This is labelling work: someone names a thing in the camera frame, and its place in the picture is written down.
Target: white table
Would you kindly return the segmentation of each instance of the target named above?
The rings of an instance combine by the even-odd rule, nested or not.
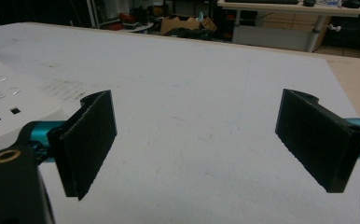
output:
[[[233,30],[232,42],[248,45],[258,45],[272,48],[300,49],[312,52],[317,37],[324,25],[326,16],[357,17],[360,15],[360,8],[327,7],[314,5],[304,7],[303,2],[298,5],[280,4],[250,4],[250,3],[229,3],[219,0],[217,5],[225,9],[236,10],[236,20]],[[314,28],[310,32],[283,30],[267,27],[245,27],[240,26],[241,11],[269,11],[297,14],[318,15]]]
[[[283,88],[356,116],[360,60],[17,23],[0,61],[68,115],[113,92],[118,137],[83,201],[40,166],[57,223],[360,223],[360,161],[327,194],[274,133]]]

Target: desk leg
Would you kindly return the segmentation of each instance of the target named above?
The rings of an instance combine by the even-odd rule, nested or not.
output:
[[[320,30],[323,27],[323,24],[325,23],[325,16],[319,16],[317,18],[317,22],[314,25],[314,28],[312,29],[311,36],[309,37],[308,44],[306,46],[307,52],[312,52],[314,45],[316,44],[316,40],[319,37]]]
[[[233,24],[232,43],[238,43],[239,26],[241,25],[241,14],[240,10],[236,10],[235,23]]]

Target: cardboard box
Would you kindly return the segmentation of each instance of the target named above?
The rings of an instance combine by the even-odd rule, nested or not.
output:
[[[166,17],[162,20],[162,25],[160,26],[160,33],[164,35],[175,28],[186,28],[190,30],[204,28],[206,30],[211,30],[212,32],[217,29],[217,27],[209,17],[203,19],[202,22],[197,22],[195,18],[191,17],[185,21],[181,20],[179,17],[175,17],[173,19]]]

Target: desk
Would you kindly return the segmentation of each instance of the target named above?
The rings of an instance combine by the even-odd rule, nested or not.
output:
[[[327,194],[274,134],[283,88],[360,114],[359,59],[16,23],[0,61],[68,115],[113,92],[118,136],[83,201],[40,166],[57,223],[360,223],[360,161]]]
[[[246,4],[228,3],[219,0],[218,6],[225,9],[236,10],[235,27],[232,36],[233,43],[248,45],[258,45],[272,48],[291,48],[312,52],[323,27],[326,16],[357,17],[360,15],[360,8],[346,7],[327,7],[315,5],[314,7],[304,7],[302,2],[298,5],[279,5],[279,4]],[[310,32],[272,29],[264,27],[241,27],[240,18],[242,10],[250,11],[271,11],[283,13],[299,13],[318,15],[314,28]]]

